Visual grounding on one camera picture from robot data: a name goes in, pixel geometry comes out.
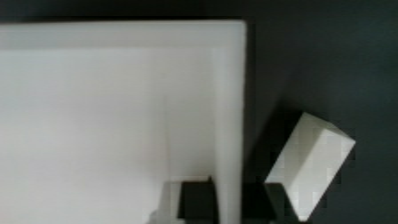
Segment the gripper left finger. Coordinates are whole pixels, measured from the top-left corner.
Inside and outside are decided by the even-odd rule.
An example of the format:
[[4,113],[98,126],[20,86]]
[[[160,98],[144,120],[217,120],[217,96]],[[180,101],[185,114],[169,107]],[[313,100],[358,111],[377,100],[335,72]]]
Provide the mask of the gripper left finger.
[[185,224],[219,224],[219,202],[212,180],[182,184],[178,218]]

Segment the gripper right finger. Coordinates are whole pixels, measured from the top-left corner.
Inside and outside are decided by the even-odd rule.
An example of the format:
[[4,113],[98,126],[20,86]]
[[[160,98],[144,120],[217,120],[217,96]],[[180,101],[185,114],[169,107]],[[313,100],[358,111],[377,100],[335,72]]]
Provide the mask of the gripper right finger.
[[281,183],[265,185],[265,224],[297,224],[297,215]]

